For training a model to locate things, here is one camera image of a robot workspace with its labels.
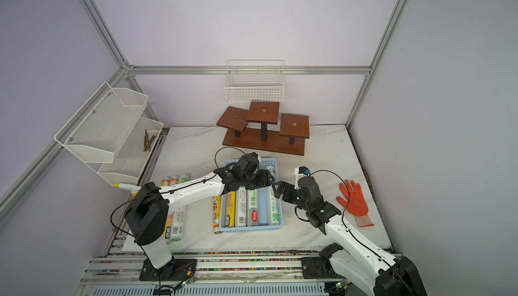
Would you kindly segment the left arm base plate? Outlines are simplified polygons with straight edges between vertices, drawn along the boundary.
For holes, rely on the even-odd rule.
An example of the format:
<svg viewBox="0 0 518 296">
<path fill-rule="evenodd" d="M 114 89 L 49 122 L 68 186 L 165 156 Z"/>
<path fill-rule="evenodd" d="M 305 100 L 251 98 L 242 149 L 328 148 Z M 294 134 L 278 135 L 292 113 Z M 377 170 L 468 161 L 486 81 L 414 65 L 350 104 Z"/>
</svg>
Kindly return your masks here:
<svg viewBox="0 0 518 296">
<path fill-rule="evenodd" d="M 196 259 L 172 259 L 160 269 L 156 269 L 149 259 L 145 259 L 140 272 L 139 281 L 186 281 L 194 275 Z"/>
</svg>

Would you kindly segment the clear wrap roll green label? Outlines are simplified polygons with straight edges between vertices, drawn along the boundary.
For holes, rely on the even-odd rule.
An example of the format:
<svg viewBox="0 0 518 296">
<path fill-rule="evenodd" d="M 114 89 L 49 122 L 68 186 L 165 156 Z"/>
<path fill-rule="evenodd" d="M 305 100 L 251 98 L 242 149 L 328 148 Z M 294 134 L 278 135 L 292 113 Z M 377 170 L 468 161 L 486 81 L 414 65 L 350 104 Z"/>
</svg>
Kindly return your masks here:
<svg viewBox="0 0 518 296">
<path fill-rule="evenodd" d="M 267 202 L 268 202 L 268 224 L 269 225 L 279 225 L 281 223 L 280 212 L 279 212 L 279 203 L 275 197 L 274 190 L 271 185 L 267 188 Z"/>
</svg>

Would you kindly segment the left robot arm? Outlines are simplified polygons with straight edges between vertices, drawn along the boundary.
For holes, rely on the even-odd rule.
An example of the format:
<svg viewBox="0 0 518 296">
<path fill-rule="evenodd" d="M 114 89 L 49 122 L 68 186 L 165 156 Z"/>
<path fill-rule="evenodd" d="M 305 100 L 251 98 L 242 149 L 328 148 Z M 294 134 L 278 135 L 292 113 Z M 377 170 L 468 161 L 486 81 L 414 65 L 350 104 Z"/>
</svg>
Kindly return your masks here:
<svg viewBox="0 0 518 296">
<path fill-rule="evenodd" d="M 206 198 L 236 192 L 240 188 L 257 190 L 273 184 L 274 175 L 260 168 L 256 153 L 244 154 L 234 163 L 184 184 L 143 185 L 128 203 L 124 218 L 134 242 L 144 251 L 154 269 L 174 264 L 164 232 L 169 214 Z"/>
</svg>

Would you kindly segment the clear wrap roll red label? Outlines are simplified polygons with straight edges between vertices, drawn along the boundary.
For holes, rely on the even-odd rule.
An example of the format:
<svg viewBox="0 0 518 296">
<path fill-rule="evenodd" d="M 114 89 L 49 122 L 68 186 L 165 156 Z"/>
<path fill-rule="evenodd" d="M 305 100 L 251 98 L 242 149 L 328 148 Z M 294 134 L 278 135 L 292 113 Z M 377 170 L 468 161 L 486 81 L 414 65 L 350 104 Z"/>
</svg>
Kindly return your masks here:
<svg viewBox="0 0 518 296">
<path fill-rule="evenodd" d="M 256 190 L 247 191 L 247 226 L 258 226 L 258 192 Z"/>
</svg>

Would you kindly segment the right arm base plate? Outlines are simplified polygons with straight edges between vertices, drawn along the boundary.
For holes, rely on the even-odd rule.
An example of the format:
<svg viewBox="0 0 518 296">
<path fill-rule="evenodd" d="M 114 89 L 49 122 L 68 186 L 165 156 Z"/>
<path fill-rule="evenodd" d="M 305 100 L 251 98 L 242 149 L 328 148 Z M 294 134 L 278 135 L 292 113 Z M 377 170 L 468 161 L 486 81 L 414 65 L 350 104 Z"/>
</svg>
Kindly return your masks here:
<svg viewBox="0 0 518 296">
<path fill-rule="evenodd" d="M 302 265 L 302 276 L 304 279 L 339 279 L 337 274 L 327 260 L 321 257 L 303 257 L 300 259 Z"/>
</svg>

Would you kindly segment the yellow plastic wrap roll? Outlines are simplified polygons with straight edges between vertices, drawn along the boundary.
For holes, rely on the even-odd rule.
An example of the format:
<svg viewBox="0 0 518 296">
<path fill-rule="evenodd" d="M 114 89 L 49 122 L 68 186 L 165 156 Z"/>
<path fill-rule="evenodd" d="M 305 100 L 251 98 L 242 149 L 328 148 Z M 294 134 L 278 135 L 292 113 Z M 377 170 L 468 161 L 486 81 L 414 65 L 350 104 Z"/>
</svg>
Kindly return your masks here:
<svg viewBox="0 0 518 296">
<path fill-rule="evenodd" d="M 226 228 L 235 227 L 236 224 L 236 192 L 229 192 L 225 201 L 225 218 L 224 224 Z"/>
</svg>

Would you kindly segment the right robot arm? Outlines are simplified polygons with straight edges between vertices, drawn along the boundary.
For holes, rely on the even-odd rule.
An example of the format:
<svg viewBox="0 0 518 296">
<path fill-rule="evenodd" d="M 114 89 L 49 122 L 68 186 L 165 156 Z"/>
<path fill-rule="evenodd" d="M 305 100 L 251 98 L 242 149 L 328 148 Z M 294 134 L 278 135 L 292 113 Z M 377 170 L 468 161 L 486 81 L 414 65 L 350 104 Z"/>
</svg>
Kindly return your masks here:
<svg viewBox="0 0 518 296">
<path fill-rule="evenodd" d="M 322 197 L 315 179 L 299 178 L 296 185 L 284 181 L 272 185 L 284 202 L 306 212 L 309 223 L 333 243 L 319 251 L 322 272 L 346 278 L 367 295 L 426 295 L 416 265 L 372 243 Z"/>
</svg>

